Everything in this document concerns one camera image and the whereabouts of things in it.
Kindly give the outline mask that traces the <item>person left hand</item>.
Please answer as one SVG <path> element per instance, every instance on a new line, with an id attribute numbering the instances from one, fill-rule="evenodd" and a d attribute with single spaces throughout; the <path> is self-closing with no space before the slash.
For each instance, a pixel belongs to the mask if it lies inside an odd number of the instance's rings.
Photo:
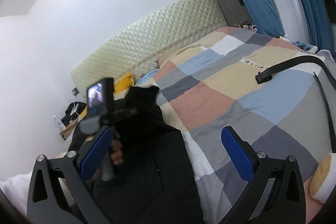
<path id="1" fill-rule="evenodd" d="M 123 163 L 122 145 L 120 143 L 120 135 L 116 135 L 110 144 L 110 159 L 114 165 L 121 165 Z"/>

